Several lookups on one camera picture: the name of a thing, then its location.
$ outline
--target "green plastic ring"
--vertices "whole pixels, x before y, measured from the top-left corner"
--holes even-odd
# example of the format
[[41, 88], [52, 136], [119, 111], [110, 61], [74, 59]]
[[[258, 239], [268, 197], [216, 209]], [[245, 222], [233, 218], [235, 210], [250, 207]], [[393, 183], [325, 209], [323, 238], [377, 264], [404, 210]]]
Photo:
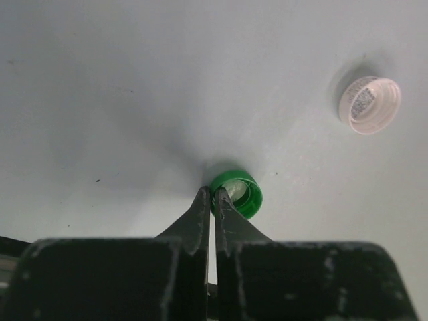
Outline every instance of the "green plastic ring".
[[[209, 189], [211, 191], [211, 212], [215, 213], [215, 192], [220, 187], [226, 188], [235, 208], [246, 218], [251, 219], [260, 209], [263, 195], [255, 179], [245, 171], [226, 171], [215, 177]], [[230, 190], [236, 187], [235, 195]]]

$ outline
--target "white bottle cap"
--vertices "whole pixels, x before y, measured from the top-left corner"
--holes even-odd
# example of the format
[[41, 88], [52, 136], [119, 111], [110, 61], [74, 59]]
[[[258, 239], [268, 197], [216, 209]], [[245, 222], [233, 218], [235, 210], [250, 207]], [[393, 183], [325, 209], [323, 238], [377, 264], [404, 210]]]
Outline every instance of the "white bottle cap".
[[345, 90], [339, 104], [339, 117], [357, 133], [370, 135], [393, 121], [400, 104], [401, 91], [396, 82], [367, 76]]

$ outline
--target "green bottle cap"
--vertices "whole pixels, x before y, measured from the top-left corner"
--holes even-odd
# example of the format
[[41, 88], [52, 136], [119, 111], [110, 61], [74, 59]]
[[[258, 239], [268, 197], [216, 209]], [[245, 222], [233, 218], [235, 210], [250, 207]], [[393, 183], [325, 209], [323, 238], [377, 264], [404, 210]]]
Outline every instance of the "green bottle cap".
[[215, 192], [220, 187], [226, 189], [235, 208], [247, 219], [251, 219], [260, 209], [263, 195], [255, 179], [245, 171], [226, 171], [215, 177], [211, 190], [211, 212], [215, 213]]

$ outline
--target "plastic cap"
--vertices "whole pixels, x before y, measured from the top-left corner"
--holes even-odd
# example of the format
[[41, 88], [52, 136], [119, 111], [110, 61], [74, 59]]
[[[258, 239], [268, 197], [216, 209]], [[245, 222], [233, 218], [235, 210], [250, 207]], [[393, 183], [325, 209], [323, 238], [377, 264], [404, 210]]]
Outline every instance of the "plastic cap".
[[393, 121], [400, 104], [401, 91], [396, 82], [367, 76], [345, 90], [340, 100], [339, 117], [355, 132], [370, 135]]
[[215, 177], [211, 190], [211, 212], [215, 213], [215, 192], [220, 187], [226, 189], [235, 208], [247, 219], [251, 219], [260, 209], [263, 195], [255, 179], [245, 171], [226, 171]]

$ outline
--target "bottle cap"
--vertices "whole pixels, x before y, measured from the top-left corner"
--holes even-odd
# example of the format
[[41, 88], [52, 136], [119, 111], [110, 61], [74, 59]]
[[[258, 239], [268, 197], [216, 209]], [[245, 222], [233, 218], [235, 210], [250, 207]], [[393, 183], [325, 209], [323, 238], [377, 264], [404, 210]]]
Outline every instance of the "bottle cap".
[[250, 219], [259, 211], [263, 195], [255, 179], [247, 172], [226, 171], [213, 179], [209, 185], [212, 213], [215, 213], [215, 192], [220, 187], [226, 189], [233, 205], [245, 218]]
[[396, 82], [367, 76], [345, 90], [339, 104], [339, 117], [355, 132], [370, 135], [393, 121], [400, 104], [401, 91]]

